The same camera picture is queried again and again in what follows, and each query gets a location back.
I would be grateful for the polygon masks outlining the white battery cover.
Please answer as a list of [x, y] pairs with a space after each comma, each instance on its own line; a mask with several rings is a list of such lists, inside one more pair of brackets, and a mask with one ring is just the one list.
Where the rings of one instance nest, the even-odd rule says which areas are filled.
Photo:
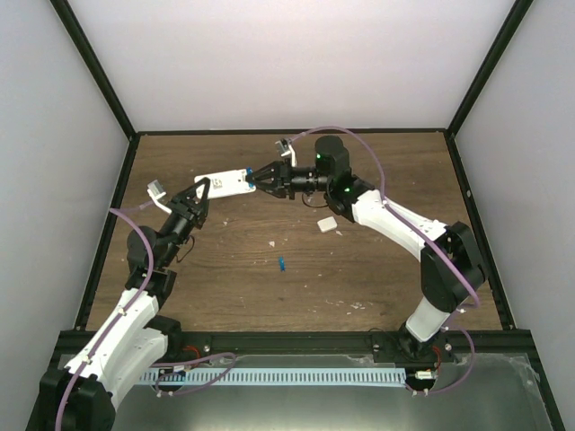
[[333, 216], [325, 217], [317, 222], [321, 233], [328, 233], [338, 228], [338, 223]]

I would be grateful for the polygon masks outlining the white remote control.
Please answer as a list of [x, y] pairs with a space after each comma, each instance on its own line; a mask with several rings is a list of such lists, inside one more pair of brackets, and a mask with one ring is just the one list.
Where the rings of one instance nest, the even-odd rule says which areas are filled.
[[199, 183], [204, 178], [208, 178], [210, 183], [208, 199], [227, 198], [256, 191], [255, 186], [246, 180], [251, 172], [251, 168], [213, 172], [196, 176], [194, 182]]

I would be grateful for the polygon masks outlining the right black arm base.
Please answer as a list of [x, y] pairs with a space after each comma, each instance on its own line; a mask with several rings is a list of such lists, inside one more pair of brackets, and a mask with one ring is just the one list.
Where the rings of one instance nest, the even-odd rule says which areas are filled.
[[371, 332], [372, 348], [384, 360], [407, 364], [450, 361], [452, 355], [435, 343], [419, 342], [409, 334], [399, 331]]

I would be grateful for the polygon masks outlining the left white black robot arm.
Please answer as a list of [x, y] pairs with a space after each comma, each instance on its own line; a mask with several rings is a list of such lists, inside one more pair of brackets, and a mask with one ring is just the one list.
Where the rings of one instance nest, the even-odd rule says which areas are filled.
[[180, 324], [160, 315], [176, 274], [169, 269], [181, 246], [208, 216], [211, 181], [203, 178], [163, 206], [161, 229], [137, 225], [113, 208], [131, 232], [129, 277], [109, 317], [63, 368], [40, 380], [40, 430], [109, 430], [120, 403], [157, 360], [176, 361], [183, 352]]

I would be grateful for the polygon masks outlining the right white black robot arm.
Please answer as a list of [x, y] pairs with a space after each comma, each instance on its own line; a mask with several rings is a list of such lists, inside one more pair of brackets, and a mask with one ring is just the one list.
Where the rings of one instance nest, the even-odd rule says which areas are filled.
[[312, 167], [296, 165], [291, 140], [282, 139], [277, 146], [279, 160], [248, 172], [250, 185], [275, 198], [321, 192], [335, 215], [382, 234], [420, 263], [422, 298], [397, 338], [405, 359], [423, 359], [454, 313], [479, 305], [477, 291], [488, 273], [471, 228], [428, 219], [385, 197], [353, 173], [349, 151], [337, 136], [315, 141]]

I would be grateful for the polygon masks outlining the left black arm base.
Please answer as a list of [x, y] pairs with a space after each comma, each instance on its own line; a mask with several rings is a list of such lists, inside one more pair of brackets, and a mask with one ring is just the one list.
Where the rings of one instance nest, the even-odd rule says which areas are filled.
[[156, 364], [180, 363], [205, 357], [210, 353], [211, 337], [207, 332], [181, 331], [168, 335], [168, 347]]

